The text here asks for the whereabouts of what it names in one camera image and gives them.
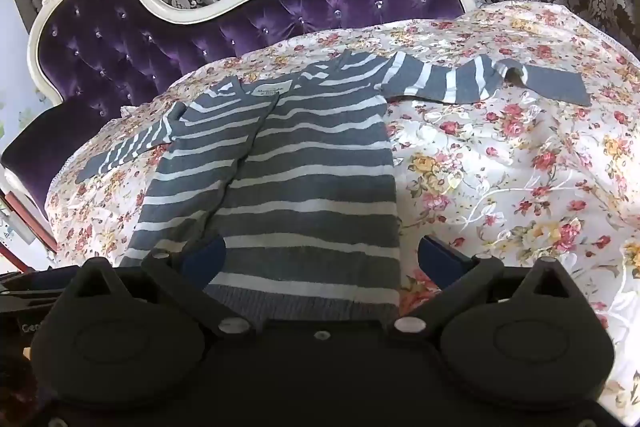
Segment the grey white striped cardigan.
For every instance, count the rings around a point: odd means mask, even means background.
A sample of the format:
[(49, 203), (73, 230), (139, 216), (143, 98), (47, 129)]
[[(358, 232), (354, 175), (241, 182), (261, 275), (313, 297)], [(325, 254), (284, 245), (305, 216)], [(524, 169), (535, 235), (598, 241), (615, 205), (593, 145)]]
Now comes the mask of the grey white striped cardigan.
[(590, 102), (574, 72), (485, 55), (448, 68), (346, 51), (254, 86), (227, 78), (89, 159), (78, 180), (161, 147), (125, 265), (203, 258), (198, 286), (255, 321), (383, 321), (400, 291), (388, 104), (474, 104), (510, 79)]

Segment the floral bed quilt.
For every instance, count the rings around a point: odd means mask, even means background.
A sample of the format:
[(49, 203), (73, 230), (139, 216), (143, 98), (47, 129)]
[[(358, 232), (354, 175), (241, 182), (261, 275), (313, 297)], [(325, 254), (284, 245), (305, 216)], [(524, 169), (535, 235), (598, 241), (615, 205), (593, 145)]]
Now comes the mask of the floral bed quilt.
[(416, 264), (432, 234), (463, 254), (507, 265), (559, 259), (612, 337), (616, 360), (601, 403), (639, 420), (639, 61), (568, 9), (502, 2), (456, 20), (407, 20), (321, 31), (190, 67), (163, 94), (127, 105), (58, 170), (46, 213), (57, 265), (118, 261), (160, 159), (149, 153), (78, 184), (85, 161), (228, 76), (276, 78), (345, 50), (406, 52), (456, 67), (486, 54), (579, 72), (589, 107), (507, 87), (471, 107), (402, 101), (384, 121), (393, 147), (401, 223), (401, 308), (436, 295)]

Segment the red wooden furniture edge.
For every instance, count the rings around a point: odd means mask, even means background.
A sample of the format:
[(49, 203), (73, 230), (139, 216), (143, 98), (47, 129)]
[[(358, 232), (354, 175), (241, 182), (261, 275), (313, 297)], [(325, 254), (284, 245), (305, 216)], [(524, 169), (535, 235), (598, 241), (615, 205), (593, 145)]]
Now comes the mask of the red wooden furniture edge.
[(57, 250), (39, 211), (31, 212), (14, 193), (1, 191), (1, 273), (52, 269)]

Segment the purple tufted headboard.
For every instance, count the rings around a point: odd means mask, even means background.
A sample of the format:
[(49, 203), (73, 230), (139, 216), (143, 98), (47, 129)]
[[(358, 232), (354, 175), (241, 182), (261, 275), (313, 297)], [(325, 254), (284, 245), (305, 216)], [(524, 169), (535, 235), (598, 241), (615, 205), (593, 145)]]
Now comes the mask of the purple tufted headboard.
[(32, 82), (52, 106), (1, 157), (9, 182), (42, 207), (64, 162), (125, 106), (201, 66), (327, 29), (448, 20), (475, 0), (44, 0), (28, 36)]

